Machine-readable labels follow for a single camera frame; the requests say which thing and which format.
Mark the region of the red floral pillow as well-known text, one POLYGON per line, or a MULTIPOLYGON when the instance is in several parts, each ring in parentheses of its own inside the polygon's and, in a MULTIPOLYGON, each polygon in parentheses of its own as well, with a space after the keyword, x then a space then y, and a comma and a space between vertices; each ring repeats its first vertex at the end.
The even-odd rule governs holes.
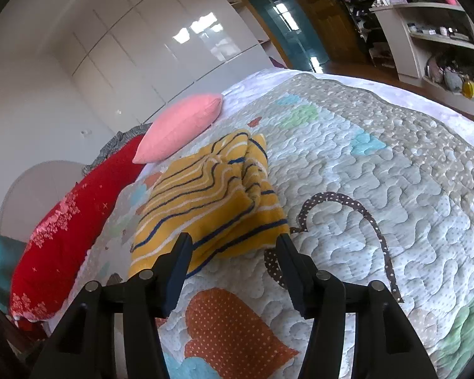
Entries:
POLYGON ((60 310, 120 192, 143 169, 133 162, 141 140, 140 135, 129 140, 92 169, 38 223, 12 275, 13 319, 46 321, 60 310))

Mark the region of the patchwork quilted bedspread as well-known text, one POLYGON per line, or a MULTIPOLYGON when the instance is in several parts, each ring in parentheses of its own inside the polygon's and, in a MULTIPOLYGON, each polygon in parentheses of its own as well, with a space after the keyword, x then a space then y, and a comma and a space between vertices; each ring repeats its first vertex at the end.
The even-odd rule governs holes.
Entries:
POLYGON ((393 105, 335 79, 256 76, 232 88, 220 119, 119 195, 88 251, 73 293, 88 281, 125 281, 155 245, 140 237, 171 226, 175 201, 197 194, 189 179, 248 146, 248 181, 263 192, 263 231, 251 247, 203 247, 205 266, 185 280, 159 327, 176 378, 295 378, 312 323, 293 307, 273 247, 285 220, 297 249, 342 281, 381 281, 397 299, 440 378, 474 363, 474 145, 460 122, 393 105))

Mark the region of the yellow striped knit sweater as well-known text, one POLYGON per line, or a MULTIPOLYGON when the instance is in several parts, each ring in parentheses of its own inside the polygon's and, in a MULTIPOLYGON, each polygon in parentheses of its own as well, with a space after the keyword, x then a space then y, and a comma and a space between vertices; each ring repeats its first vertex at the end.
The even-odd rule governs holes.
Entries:
POLYGON ((266 139, 237 130, 173 161, 158 178, 133 237, 129 274, 151 268, 183 233, 191 237, 192 277, 215 258, 269 248, 288 232, 266 139))

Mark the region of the pink pillow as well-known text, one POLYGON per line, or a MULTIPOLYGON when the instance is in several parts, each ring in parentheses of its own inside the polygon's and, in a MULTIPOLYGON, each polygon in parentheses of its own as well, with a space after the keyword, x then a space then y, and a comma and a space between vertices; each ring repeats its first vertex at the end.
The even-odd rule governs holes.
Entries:
POLYGON ((172 156, 215 122, 222 103, 221 94, 196 94, 171 105, 151 123, 132 161, 158 163, 172 156))

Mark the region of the wooden door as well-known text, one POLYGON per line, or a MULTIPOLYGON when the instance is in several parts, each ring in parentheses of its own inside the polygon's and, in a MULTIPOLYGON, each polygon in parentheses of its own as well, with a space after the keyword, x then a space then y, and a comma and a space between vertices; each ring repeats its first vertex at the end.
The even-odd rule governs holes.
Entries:
POLYGON ((367 63, 355 27, 338 0, 296 0, 305 11, 332 62, 367 63))

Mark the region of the white shelf unit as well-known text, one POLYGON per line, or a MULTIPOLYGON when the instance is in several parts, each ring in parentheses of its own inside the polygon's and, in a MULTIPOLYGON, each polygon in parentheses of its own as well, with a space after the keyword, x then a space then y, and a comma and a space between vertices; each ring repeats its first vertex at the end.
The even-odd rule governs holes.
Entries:
POLYGON ((474 117, 474 22, 458 5, 400 3, 372 8, 399 80, 474 117))

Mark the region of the white glossy wardrobe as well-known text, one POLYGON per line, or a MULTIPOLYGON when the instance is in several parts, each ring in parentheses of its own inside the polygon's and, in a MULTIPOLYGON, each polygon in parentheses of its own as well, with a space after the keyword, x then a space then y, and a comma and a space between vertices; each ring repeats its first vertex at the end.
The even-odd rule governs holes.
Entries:
POLYGON ((229 0, 63 0, 48 45, 114 133, 271 66, 229 0))

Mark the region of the teal cushion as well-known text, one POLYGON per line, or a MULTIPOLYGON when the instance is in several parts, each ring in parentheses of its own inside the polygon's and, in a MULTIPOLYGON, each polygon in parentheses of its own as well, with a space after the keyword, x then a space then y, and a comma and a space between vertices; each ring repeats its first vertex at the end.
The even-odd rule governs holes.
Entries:
POLYGON ((0 311, 7 314, 12 275, 22 257, 26 243, 0 235, 0 311))

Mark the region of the grey patterned cloth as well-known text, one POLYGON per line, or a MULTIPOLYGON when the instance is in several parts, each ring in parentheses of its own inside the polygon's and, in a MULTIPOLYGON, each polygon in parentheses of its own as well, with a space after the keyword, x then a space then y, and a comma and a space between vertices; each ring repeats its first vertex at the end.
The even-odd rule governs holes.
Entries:
POLYGON ((100 150, 96 159, 88 165, 84 165, 81 170, 83 176, 86 176, 90 173, 91 170, 98 167, 108 158, 110 158, 113 154, 118 152, 121 148, 123 148, 130 140, 134 139, 139 135, 144 135, 149 127, 151 126, 150 123, 140 124, 126 132, 119 131, 117 134, 114 135, 100 150))

